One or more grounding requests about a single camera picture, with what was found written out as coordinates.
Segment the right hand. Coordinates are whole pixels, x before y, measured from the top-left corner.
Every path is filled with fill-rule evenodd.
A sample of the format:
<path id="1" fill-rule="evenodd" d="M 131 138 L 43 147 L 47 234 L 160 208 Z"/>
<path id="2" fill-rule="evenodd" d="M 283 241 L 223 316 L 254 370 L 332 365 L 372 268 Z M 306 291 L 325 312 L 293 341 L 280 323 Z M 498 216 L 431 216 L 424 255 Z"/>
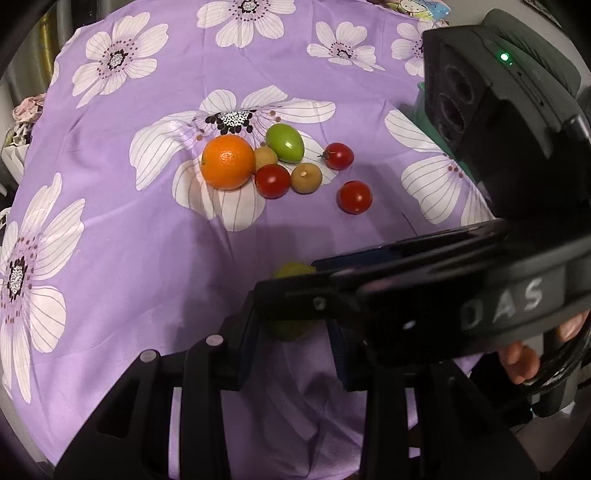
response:
<path id="1" fill-rule="evenodd" d="M 572 340 L 579 333 L 589 313 L 589 310 L 579 313 L 555 329 L 553 339 L 559 346 Z M 497 353 L 501 365 L 514 384 L 519 385 L 531 380 L 539 371 L 539 355 L 521 341 L 502 347 Z"/>

